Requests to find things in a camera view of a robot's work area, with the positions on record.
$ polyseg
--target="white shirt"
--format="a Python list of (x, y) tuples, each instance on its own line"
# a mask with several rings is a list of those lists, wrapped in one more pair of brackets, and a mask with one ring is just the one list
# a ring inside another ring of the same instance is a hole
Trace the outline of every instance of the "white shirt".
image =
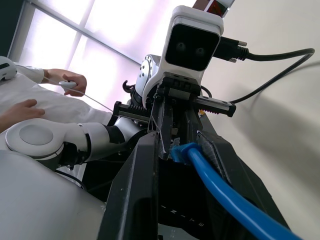
[(0, 115), (14, 104), (36, 99), (35, 107), (45, 110), (43, 119), (57, 123), (108, 124), (112, 115), (110, 112), (94, 109), (80, 99), (39, 86), (44, 78), (44, 70), (28, 68), (33, 71), (17, 66), (16, 76), (0, 84)]

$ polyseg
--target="controller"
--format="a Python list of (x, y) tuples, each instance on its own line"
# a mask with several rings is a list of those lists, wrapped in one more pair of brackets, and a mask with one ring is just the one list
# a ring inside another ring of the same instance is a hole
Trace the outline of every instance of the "controller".
[(64, 89), (65, 92), (77, 86), (74, 81), (60, 81), (59, 85)]

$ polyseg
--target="white wall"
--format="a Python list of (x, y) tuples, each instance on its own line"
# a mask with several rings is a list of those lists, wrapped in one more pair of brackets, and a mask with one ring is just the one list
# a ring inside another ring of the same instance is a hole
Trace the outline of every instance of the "white wall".
[[(232, 118), (209, 115), (217, 133), (263, 180), (291, 229), (308, 240), (320, 239), (319, 9), (317, 0), (236, 0), (224, 19), (224, 37), (248, 42), (254, 54), (315, 48), (305, 65), (315, 64), (237, 104)], [(202, 84), (214, 98), (231, 101), (296, 60), (213, 59)]]

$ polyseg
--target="camera lens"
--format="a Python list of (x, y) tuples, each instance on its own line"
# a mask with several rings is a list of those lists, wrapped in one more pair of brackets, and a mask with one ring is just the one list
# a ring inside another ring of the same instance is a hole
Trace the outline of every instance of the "camera lens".
[(179, 52), (184, 52), (186, 50), (186, 45), (183, 42), (178, 42), (175, 48)]
[(195, 50), (195, 55), (197, 57), (203, 57), (205, 55), (205, 49), (203, 47), (198, 47), (196, 50)]

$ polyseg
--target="person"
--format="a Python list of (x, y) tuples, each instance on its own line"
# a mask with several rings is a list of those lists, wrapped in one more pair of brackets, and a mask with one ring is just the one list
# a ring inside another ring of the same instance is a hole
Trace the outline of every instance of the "person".
[[(33, 118), (43, 118), (58, 123), (97, 122), (107, 125), (111, 113), (97, 110), (80, 99), (86, 92), (87, 80), (81, 75), (63, 69), (41, 69), (17, 66), (17, 75), (0, 85), (0, 133), (16, 123)], [(67, 90), (64, 95), (50, 91), (38, 84), (55, 84), (46, 78), (73, 81), (77, 84), (74, 92)]]

